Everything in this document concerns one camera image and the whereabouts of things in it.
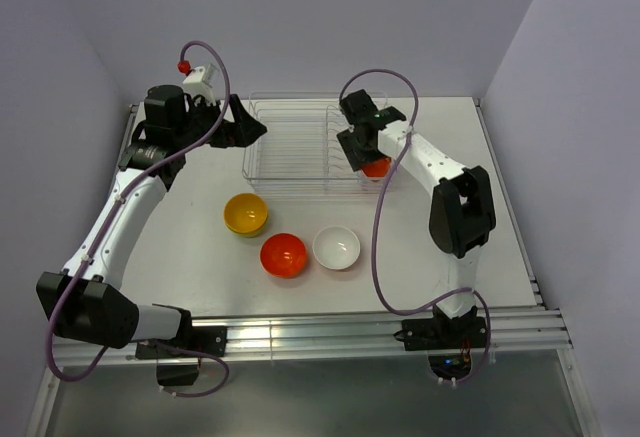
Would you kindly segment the orange bowl carried to rack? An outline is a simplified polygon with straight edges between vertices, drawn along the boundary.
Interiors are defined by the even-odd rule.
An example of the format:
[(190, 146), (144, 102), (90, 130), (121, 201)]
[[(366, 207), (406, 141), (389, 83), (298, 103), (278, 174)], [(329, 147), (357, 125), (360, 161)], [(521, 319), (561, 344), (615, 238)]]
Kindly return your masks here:
[(391, 165), (392, 159), (390, 157), (383, 157), (376, 161), (363, 164), (361, 170), (369, 179), (380, 180), (387, 175)]

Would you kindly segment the orange bowl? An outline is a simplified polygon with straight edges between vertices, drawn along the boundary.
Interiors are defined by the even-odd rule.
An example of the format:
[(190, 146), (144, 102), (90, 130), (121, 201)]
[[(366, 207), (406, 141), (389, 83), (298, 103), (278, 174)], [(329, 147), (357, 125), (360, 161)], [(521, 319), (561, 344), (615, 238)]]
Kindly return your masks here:
[(270, 236), (260, 250), (260, 262), (269, 274), (294, 278), (305, 268), (308, 252), (304, 241), (291, 233)]

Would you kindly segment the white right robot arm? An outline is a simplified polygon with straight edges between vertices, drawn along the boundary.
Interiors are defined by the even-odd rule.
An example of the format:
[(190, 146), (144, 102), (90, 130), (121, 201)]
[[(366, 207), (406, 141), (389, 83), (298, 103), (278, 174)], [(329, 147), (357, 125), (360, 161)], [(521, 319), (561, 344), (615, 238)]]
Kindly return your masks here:
[[(481, 248), (496, 227), (496, 215), (488, 172), (452, 159), (415, 130), (419, 98), (414, 97), (410, 117), (394, 106), (378, 108), (365, 90), (339, 96), (339, 108), (349, 128), (338, 141), (353, 171), (383, 158), (391, 159), (377, 199), (371, 237), (371, 272), (376, 294), (383, 307), (401, 316), (435, 307), (443, 316), (433, 322), (435, 340), (452, 347), (468, 331), (463, 317), (472, 313), (479, 300), (475, 291)], [(382, 293), (378, 274), (378, 237), (382, 206), (391, 179), (404, 168), (431, 198), (428, 231), (435, 246), (448, 260), (441, 294), (415, 309), (400, 310)]]

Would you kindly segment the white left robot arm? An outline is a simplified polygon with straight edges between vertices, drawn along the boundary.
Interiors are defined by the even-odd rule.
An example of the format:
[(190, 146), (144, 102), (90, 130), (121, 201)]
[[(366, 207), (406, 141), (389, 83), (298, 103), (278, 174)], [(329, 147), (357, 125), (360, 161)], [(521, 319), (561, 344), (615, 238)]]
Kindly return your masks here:
[(172, 356), (191, 351), (195, 332), (189, 311), (138, 305), (120, 287), (146, 222), (186, 163), (183, 149), (199, 139), (214, 148), (246, 148), (266, 134), (266, 126), (246, 111), (237, 95), (226, 105), (231, 120), (221, 119), (219, 103), (202, 93), (186, 93), (175, 85), (148, 91), (97, 221), (63, 269), (45, 272), (37, 282), (50, 337), (115, 349), (158, 340)]

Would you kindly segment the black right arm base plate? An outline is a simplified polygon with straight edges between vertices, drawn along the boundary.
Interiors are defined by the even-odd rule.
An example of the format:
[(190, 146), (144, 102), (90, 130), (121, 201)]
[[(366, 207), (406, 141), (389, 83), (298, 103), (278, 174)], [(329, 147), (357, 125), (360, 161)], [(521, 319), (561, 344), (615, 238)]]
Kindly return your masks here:
[(462, 350), (484, 348), (489, 337), (486, 322), (475, 317), (470, 323), (454, 324), (447, 319), (406, 319), (394, 333), (406, 351)]

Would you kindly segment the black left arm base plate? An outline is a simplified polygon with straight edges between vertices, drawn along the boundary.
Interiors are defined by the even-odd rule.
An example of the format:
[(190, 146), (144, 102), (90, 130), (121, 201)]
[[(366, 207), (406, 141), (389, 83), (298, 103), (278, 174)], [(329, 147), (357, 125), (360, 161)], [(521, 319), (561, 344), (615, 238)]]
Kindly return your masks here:
[(223, 357), (225, 355), (228, 328), (226, 326), (193, 327), (184, 336), (159, 344), (138, 343), (135, 358), (138, 360), (164, 360), (190, 358), (189, 352), (199, 352)]

